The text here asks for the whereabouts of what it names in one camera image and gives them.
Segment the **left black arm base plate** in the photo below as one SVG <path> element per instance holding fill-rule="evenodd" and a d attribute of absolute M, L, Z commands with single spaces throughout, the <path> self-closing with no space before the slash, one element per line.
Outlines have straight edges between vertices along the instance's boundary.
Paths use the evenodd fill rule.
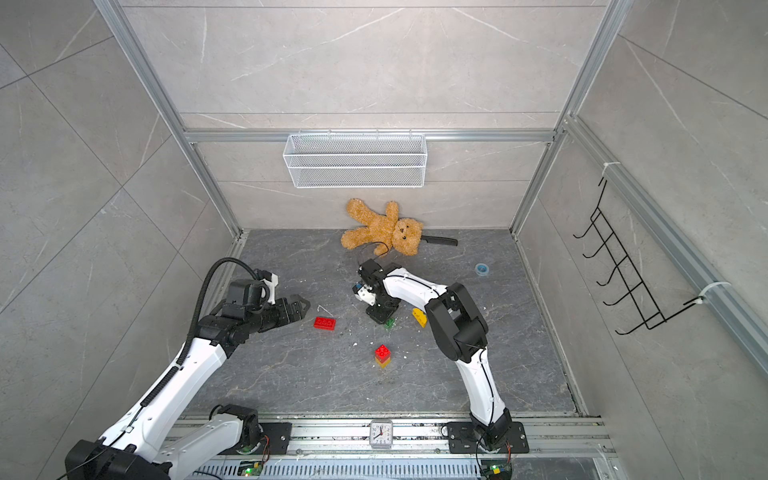
<path fill-rule="evenodd" d="M 293 425 L 290 422 L 267 422 L 261 423 L 262 439 L 255 452 L 261 455 L 266 446 L 269 447 L 269 453 L 274 455 L 285 455 L 288 451 L 291 440 Z"/>

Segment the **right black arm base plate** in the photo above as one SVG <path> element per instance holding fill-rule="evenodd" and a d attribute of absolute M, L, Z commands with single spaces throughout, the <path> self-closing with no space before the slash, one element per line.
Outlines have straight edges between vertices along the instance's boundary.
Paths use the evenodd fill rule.
<path fill-rule="evenodd" d="M 442 428 L 451 454 L 481 452 L 527 454 L 530 447 L 524 426 L 520 422 L 492 428 L 485 432 L 472 422 L 448 422 Z"/>

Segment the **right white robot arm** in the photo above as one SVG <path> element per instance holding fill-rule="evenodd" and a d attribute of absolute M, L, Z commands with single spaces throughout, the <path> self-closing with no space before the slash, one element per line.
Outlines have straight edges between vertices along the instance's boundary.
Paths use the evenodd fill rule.
<path fill-rule="evenodd" d="M 374 260 L 362 263 L 358 273 L 353 293 L 375 322 L 385 323 L 402 302 L 425 313 L 438 348 L 456 364 L 467 390 L 479 445 L 486 451 L 500 448 L 512 418 L 490 368 L 488 324 L 467 288 L 437 284 L 398 264 L 383 267 Z"/>

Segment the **red small lego brick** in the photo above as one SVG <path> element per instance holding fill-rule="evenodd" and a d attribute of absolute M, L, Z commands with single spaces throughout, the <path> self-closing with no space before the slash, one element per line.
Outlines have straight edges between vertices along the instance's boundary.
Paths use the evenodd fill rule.
<path fill-rule="evenodd" d="M 381 345 L 375 350 L 374 355 L 377 361 L 386 362 L 391 358 L 391 351 L 385 345 Z"/>

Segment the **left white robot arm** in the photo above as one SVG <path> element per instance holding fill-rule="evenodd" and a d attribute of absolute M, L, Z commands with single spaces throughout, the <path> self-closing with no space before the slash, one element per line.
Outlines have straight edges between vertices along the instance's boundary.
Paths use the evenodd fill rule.
<path fill-rule="evenodd" d="M 220 302 L 198 320 L 193 336 L 151 388 L 97 440 L 79 441 L 65 458 L 66 479 L 184 479 L 226 450 L 270 449 L 256 410 L 215 407 L 209 420 L 166 445 L 166 437 L 200 388 L 251 334 L 302 320 L 310 308 L 299 295 L 272 303 Z"/>

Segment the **red long lego brick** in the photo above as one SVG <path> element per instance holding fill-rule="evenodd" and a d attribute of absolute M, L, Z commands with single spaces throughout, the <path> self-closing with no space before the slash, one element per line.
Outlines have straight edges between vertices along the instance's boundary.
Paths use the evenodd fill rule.
<path fill-rule="evenodd" d="M 336 320 L 329 317 L 316 317 L 313 326 L 318 330 L 334 331 L 336 327 Z"/>

